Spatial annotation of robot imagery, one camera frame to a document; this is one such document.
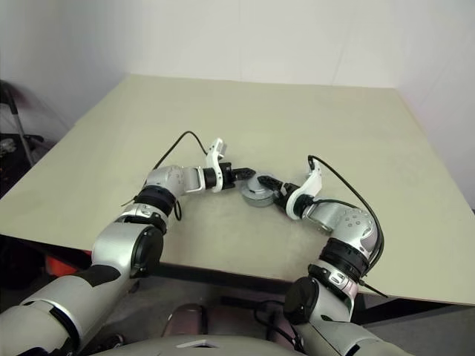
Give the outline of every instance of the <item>black cable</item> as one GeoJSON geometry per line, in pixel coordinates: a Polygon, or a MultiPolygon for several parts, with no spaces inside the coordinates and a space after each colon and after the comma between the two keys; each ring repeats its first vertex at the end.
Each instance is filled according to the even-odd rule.
{"type": "Polygon", "coordinates": [[[370,265],[368,266],[368,269],[365,271],[364,275],[362,276],[362,277],[364,277],[368,274],[369,271],[371,271],[371,269],[374,267],[374,265],[379,261],[379,258],[381,257],[381,255],[383,253],[383,250],[384,250],[384,234],[383,234],[381,225],[379,224],[378,217],[376,216],[375,212],[372,210],[370,204],[368,204],[367,201],[364,200],[364,198],[360,195],[360,193],[357,192],[357,190],[354,189],[354,187],[352,187],[351,184],[349,184],[348,181],[345,178],[343,178],[340,175],[339,172],[337,172],[331,165],[329,165],[328,163],[323,161],[321,158],[319,158],[317,156],[309,155],[308,156],[308,161],[309,161],[309,165],[310,165],[311,168],[314,168],[312,159],[316,159],[322,165],[327,167],[333,174],[335,174],[347,186],[347,188],[350,189],[351,192],[353,194],[355,194],[356,197],[363,203],[364,207],[368,210],[368,212],[371,214],[371,216],[374,219],[374,222],[376,224],[376,229],[377,229],[377,232],[378,232],[378,238],[376,239],[375,251],[373,251],[371,256],[370,256],[370,258],[371,258],[370,265]]]}
{"type": "Polygon", "coordinates": [[[196,136],[196,134],[193,131],[185,131],[180,135],[180,137],[178,137],[177,141],[175,141],[175,143],[168,149],[168,151],[165,152],[165,154],[162,156],[162,158],[159,159],[157,164],[154,166],[154,169],[157,169],[158,166],[162,164],[162,162],[165,160],[165,158],[170,154],[170,152],[172,152],[174,150],[175,147],[177,147],[177,145],[180,143],[181,139],[183,137],[185,137],[187,134],[193,135],[193,137],[198,141],[198,145],[200,145],[201,150],[203,151],[203,153],[205,155],[207,155],[207,152],[206,152],[205,148],[203,147],[203,144],[201,143],[200,139],[198,139],[198,136],[196,136]]]}
{"type": "Polygon", "coordinates": [[[337,200],[337,199],[319,199],[315,202],[314,205],[320,205],[324,202],[336,202],[338,204],[349,206],[350,208],[358,208],[356,205],[350,204],[348,202],[344,202],[343,200],[337,200]]]}
{"type": "Polygon", "coordinates": [[[183,213],[181,211],[181,205],[180,205],[180,202],[178,200],[175,203],[175,205],[173,206],[173,212],[175,213],[175,217],[177,218],[177,220],[180,221],[182,216],[183,216],[183,213]]]}
{"type": "Polygon", "coordinates": [[[296,330],[294,330],[294,328],[292,327],[292,330],[294,331],[294,334],[295,336],[292,337],[290,336],[289,334],[287,334],[284,330],[282,330],[281,328],[279,328],[278,326],[275,326],[275,325],[272,325],[271,323],[265,321],[265,320],[262,320],[259,318],[258,316],[258,310],[261,306],[263,305],[266,305],[266,304],[269,304],[269,303],[274,303],[274,304],[277,304],[279,306],[283,306],[284,303],[280,302],[279,300],[263,300],[262,302],[259,302],[258,304],[256,304],[256,306],[254,307],[254,311],[253,311],[253,315],[254,315],[254,319],[255,321],[257,321],[259,324],[262,324],[264,325],[265,327],[271,329],[271,330],[274,330],[275,332],[277,332],[278,334],[280,334],[285,340],[287,340],[295,350],[297,351],[300,351],[300,352],[304,352],[304,348],[303,346],[301,345],[301,341],[300,341],[300,337],[298,336],[296,330]]]}

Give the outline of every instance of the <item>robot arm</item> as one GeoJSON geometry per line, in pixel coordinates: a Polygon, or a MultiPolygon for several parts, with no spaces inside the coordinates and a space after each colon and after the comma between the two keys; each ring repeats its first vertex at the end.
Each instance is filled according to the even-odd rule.
{"type": "Polygon", "coordinates": [[[117,301],[139,277],[158,266],[168,216],[184,194],[218,192],[254,174],[219,163],[225,145],[216,139],[206,167],[154,169],[134,201],[97,237],[92,266],[60,277],[0,315],[0,355],[71,355],[99,331],[117,301]]]}
{"type": "Polygon", "coordinates": [[[275,192],[274,203],[288,217],[315,223],[329,236],[319,258],[309,265],[308,276],[295,281],[287,292],[284,315],[308,355],[408,355],[350,322],[358,285],[378,245],[377,224],[371,214],[354,205],[317,197],[321,169],[310,156],[309,165],[301,187],[258,177],[261,185],[275,192]]]}

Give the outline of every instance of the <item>beige tabletop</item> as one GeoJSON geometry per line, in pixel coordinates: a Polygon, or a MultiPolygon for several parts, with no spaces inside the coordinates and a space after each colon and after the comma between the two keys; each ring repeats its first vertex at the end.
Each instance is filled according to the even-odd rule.
{"type": "MultiPolygon", "coordinates": [[[[129,76],[0,201],[0,232],[92,249],[185,130],[205,146],[224,139],[234,168],[295,184],[305,180],[307,154],[320,156],[384,229],[369,284],[392,296],[475,304],[474,215],[392,89],[129,76]]],[[[164,164],[204,165],[204,155],[186,137],[164,164]]],[[[323,184],[324,196],[358,204],[328,171],[323,184]]],[[[276,207],[248,206],[237,189],[180,201],[166,262],[292,281],[326,242],[276,207]]]]}

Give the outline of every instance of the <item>white wall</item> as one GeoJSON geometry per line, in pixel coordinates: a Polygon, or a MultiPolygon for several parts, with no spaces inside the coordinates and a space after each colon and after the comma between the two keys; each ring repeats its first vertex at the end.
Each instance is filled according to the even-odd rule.
{"type": "Polygon", "coordinates": [[[471,0],[0,0],[0,76],[53,139],[126,72],[399,88],[475,207],[474,35],[471,0]]]}

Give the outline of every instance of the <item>red object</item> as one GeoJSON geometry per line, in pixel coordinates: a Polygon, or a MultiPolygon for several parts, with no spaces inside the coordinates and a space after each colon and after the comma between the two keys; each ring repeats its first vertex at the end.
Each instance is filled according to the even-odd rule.
{"type": "MultiPolygon", "coordinates": [[[[90,251],[85,251],[86,254],[91,255],[90,251]]],[[[73,274],[77,271],[74,267],[67,265],[61,261],[58,261],[56,258],[46,256],[46,270],[49,274],[53,276],[61,277],[68,274],[73,274]]]]}

